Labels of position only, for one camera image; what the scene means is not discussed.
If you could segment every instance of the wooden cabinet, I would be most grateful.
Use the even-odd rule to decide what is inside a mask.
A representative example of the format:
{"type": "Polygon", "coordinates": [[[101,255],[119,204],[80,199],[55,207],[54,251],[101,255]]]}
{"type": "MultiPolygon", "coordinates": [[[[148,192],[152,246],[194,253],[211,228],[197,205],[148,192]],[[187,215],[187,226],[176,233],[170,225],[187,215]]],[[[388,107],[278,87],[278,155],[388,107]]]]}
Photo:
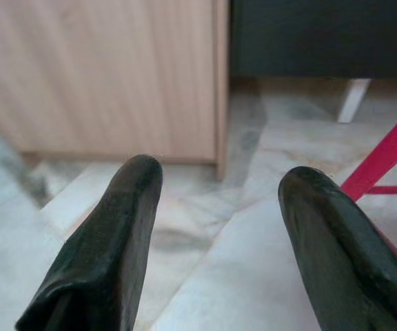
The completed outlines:
{"type": "Polygon", "coordinates": [[[226,0],[0,0],[0,133],[22,153],[222,163],[226,0]]]}

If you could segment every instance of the red chair leg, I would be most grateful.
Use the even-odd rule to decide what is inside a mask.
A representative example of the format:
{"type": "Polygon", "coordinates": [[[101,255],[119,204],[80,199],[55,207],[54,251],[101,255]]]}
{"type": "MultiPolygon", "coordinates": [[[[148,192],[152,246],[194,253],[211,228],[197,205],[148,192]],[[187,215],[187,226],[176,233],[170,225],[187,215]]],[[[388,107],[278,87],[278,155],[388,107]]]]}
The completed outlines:
{"type": "Polygon", "coordinates": [[[397,164],[397,124],[344,182],[341,189],[357,201],[397,164]]]}

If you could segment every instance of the red bar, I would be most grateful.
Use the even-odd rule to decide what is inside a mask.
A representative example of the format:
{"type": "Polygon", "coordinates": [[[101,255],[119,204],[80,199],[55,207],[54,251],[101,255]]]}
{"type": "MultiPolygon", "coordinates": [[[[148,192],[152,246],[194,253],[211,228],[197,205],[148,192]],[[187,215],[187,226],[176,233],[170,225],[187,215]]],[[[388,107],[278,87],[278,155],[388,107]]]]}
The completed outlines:
{"type": "Polygon", "coordinates": [[[375,186],[368,194],[397,194],[397,186],[375,186]]]}
{"type": "Polygon", "coordinates": [[[396,164],[397,124],[342,184],[341,189],[353,201],[357,201],[396,164]]]}

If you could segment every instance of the black cabinet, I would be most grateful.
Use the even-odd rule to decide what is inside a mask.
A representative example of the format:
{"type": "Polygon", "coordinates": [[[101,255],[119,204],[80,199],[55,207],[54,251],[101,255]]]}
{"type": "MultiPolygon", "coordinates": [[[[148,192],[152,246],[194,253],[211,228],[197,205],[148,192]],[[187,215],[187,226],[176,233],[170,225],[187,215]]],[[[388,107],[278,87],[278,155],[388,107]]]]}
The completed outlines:
{"type": "Polygon", "coordinates": [[[397,0],[233,0],[235,76],[397,77],[397,0]]]}

